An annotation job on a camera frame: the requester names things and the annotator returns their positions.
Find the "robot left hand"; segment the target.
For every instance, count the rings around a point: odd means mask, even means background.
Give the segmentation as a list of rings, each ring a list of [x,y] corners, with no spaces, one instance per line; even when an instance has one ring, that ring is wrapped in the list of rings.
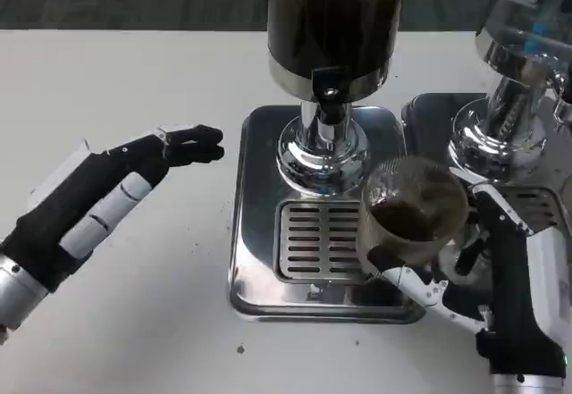
[[[36,190],[2,254],[55,292],[172,168],[221,159],[222,140],[221,130],[199,124],[158,129],[98,153],[84,145],[60,180]]]

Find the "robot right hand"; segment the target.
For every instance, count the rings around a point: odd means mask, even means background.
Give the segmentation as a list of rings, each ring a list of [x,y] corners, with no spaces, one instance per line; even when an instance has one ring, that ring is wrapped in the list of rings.
[[[381,277],[422,308],[470,330],[493,375],[519,382],[526,377],[560,382],[566,377],[564,334],[571,322],[566,240],[548,227],[534,231],[491,184],[470,189],[478,220],[488,233],[492,297],[483,304],[449,280],[423,275],[417,267],[442,245],[409,241],[375,222],[382,236],[359,242],[357,251],[374,277]]]

